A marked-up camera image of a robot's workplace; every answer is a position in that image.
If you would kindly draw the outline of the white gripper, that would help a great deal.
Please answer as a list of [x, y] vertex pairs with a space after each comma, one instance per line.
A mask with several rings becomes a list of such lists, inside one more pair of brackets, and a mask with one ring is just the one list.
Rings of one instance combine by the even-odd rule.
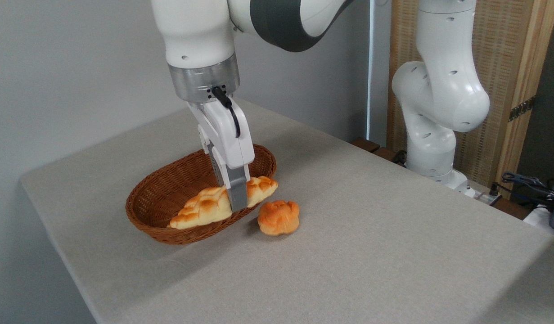
[[217, 149], [217, 152], [210, 152], [209, 156], [217, 182], [219, 186], [226, 187], [232, 212], [235, 213], [248, 207], [248, 164], [254, 160], [254, 150], [247, 119], [235, 100], [229, 100], [239, 125], [239, 137], [231, 111], [219, 100], [188, 102], [188, 107], [199, 123], [197, 129], [203, 148], [212, 144]]

